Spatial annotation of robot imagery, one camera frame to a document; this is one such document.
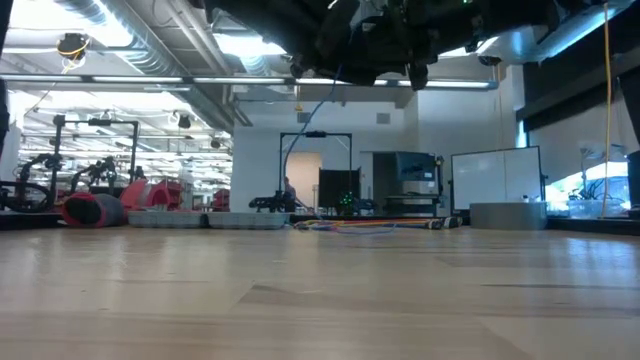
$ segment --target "yellow cable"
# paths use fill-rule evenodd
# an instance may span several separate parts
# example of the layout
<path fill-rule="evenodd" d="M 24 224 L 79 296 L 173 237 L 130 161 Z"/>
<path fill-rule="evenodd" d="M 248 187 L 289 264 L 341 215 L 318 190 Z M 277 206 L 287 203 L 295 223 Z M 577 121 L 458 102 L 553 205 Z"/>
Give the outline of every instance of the yellow cable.
<path fill-rule="evenodd" d="M 611 158 L 611 118 L 613 102 L 613 79 L 611 75 L 611 52 L 609 44 L 609 3 L 604 3 L 604 48 L 605 67 L 607 69 L 607 139 L 604 165 L 604 201 L 602 202 L 602 217 L 607 215 L 607 198 L 609 197 L 609 159 Z"/>
<path fill-rule="evenodd" d="M 87 48 L 87 46 L 89 46 L 89 40 L 87 40 L 87 41 L 84 43 L 84 45 L 82 45 L 82 47 L 81 47 L 81 48 L 79 48 L 79 49 L 76 49 L 76 50 L 73 50 L 73 51 L 69 51 L 69 52 L 64 52 L 64 51 L 60 51 L 60 50 L 58 50 L 58 54 L 60 54 L 60 55 L 65 55 L 65 56 L 66 56 L 66 55 L 77 55 L 77 54 L 81 53 L 84 49 L 86 49 L 86 48 Z"/>

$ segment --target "metal frame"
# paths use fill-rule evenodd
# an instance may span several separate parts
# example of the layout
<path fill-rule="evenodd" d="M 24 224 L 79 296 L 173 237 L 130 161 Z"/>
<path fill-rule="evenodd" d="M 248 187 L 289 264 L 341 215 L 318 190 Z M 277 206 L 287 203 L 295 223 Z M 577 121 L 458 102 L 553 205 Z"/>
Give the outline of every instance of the metal frame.
<path fill-rule="evenodd" d="M 111 121 L 111 120 L 99 120 L 93 119 L 88 121 L 67 121 L 64 115 L 56 115 L 53 119 L 53 124 L 56 126 L 56 137 L 54 143 L 53 153 L 55 155 L 60 154 L 60 145 L 62 143 L 62 128 L 65 124 L 89 124 L 89 126 L 111 126 L 111 124 L 126 124 L 133 126 L 133 144 L 131 146 L 131 168 L 129 171 L 129 184 L 135 180 L 136 172 L 136 150 L 138 148 L 138 137 L 140 132 L 140 123 L 138 121 Z M 51 191 L 56 191 L 56 178 L 57 170 L 53 170 L 51 174 Z"/>
<path fill-rule="evenodd" d="M 307 137 L 308 134 L 314 134 L 316 132 L 310 131 L 302 134 L 302 136 Z M 278 154 L 280 155 L 280 165 L 278 167 L 278 191 L 282 192 L 282 177 L 285 175 L 282 173 L 282 140 L 286 136 L 298 136 L 300 133 L 290 133 L 290 132 L 282 132 L 280 133 L 280 151 Z M 347 137 L 349 139 L 349 191 L 351 191 L 351 172 L 353 171 L 353 134 L 351 133 L 324 133 L 327 136 L 334 137 Z"/>
<path fill-rule="evenodd" d="M 15 74 L 1 73 L 6 81 L 26 83 L 60 84 L 88 83 L 88 84 L 126 84 L 126 85 L 299 85 L 299 86 L 359 86 L 332 79 L 293 77 L 257 77 L 257 76 L 113 76 L 113 75 L 60 75 L 60 74 Z M 371 86 L 387 88 L 411 88 L 409 80 L 376 80 Z M 488 91 L 498 88 L 494 80 L 460 80 L 460 79 L 429 79 L 428 89 L 452 89 L 465 91 Z"/>
<path fill-rule="evenodd" d="M 494 152 L 503 152 L 503 151 L 512 151 L 512 150 L 525 150 L 525 149 L 532 149 L 532 148 L 537 148 L 538 149 L 538 169 L 539 169 L 539 173 L 540 173 L 540 196 L 542 196 L 542 201 L 545 201 L 547 199 L 547 194 L 546 194 L 546 176 L 542 173 L 542 156 L 540 155 L 540 146 L 527 146 L 525 148 L 510 148 L 510 149 L 499 149 L 499 150 L 491 150 L 491 151 L 475 151 L 475 152 L 470 152 L 470 153 L 463 153 L 463 154 L 453 154 L 451 155 L 451 181 L 449 181 L 449 185 L 451 186 L 450 193 L 451 193 L 451 213 L 453 214 L 454 212 L 457 213 L 464 213 L 464 212 L 469 212 L 469 209 L 456 209 L 455 208 L 455 199 L 454 199 L 454 191 L 453 191 L 453 187 L 455 186 L 455 181 L 453 181 L 453 157 L 454 156 L 463 156 L 463 155 L 473 155 L 473 154 L 488 154 L 488 153 L 494 153 Z"/>

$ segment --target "cable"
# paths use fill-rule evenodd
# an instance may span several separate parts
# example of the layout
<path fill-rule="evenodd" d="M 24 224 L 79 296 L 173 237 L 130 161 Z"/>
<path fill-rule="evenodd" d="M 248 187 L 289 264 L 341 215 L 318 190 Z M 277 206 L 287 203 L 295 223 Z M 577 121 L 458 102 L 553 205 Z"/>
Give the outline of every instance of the cable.
<path fill-rule="evenodd" d="M 75 53 L 75 57 L 74 57 L 74 58 L 73 58 L 73 60 L 69 63 L 69 65 L 67 65 L 67 67 L 65 67 L 65 68 L 62 70 L 62 74 L 63 74 L 63 75 L 64 75 L 64 74 L 66 74 L 66 73 L 68 73 L 68 72 L 69 72 L 69 70 L 72 70 L 72 69 L 71 69 L 71 65 L 73 65 L 73 62 L 78 58 L 78 56 L 79 56 L 79 55 L 80 55 L 80 53 L 82 52 L 83 48 L 82 48 L 82 49 L 78 49 L 78 50 L 76 50 L 76 51 L 73 51 L 73 52 L 72 52 L 72 53 Z M 53 88 L 55 88 L 55 87 L 56 87 L 56 85 L 58 85 L 58 83 L 57 83 L 57 82 L 54 82 L 54 83 L 53 83 L 53 85 L 51 85 L 51 87 L 49 88 L 49 90 L 47 90 L 47 91 L 44 93 L 44 95 L 42 95 L 42 97 L 38 100 L 38 102 L 36 102 L 36 103 L 35 103 L 35 105 L 33 105 L 29 110 L 27 110 L 27 112 L 25 112 L 23 116 L 27 116 L 27 115 L 29 115 L 33 110 L 35 110 L 35 109 L 38 107 L 38 105 L 40 105 L 40 103 L 42 103 L 42 102 L 44 101 L 44 99 L 46 99 L 46 97 L 47 97 L 47 96 L 49 96 L 49 94 L 51 93 L 51 91 L 53 90 Z"/>
<path fill-rule="evenodd" d="M 609 196 L 609 159 L 611 158 L 611 121 L 613 102 L 613 79 L 611 75 L 611 46 L 609 34 L 609 2 L 604 3 L 604 51 L 607 69 L 607 139 L 604 163 L 604 200 L 602 201 L 602 217 L 607 215 L 607 197 Z"/>

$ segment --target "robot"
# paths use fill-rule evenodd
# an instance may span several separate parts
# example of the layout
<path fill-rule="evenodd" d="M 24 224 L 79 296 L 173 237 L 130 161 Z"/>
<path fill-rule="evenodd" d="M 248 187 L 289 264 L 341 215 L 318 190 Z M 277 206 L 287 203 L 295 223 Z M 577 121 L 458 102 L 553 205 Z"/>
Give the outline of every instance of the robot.
<path fill-rule="evenodd" d="M 603 0 L 473 0 L 435 10 L 435 0 L 387 0 L 379 15 L 352 26 L 360 0 L 189 0 L 221 9 L 280 45 L 291 74 L 316 75 L 371 86 L 384 73 L 408 76 L 413 90 L 427 85 L 427 66 L 444 52 L 478 44 L 523 26 L 544 25 L 547 36 Z M 487 65 L 499 59 L 481 59 Z"/>

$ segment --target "wooden floor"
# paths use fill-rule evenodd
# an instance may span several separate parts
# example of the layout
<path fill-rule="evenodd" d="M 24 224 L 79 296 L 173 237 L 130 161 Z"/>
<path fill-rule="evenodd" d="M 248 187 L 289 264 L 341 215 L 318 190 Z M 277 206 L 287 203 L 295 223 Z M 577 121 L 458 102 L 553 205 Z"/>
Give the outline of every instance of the wooden floor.
<path fill-rule="evenodd" d="M 0 358 L 640 358 L 640 239 L 0 232 Z"/>

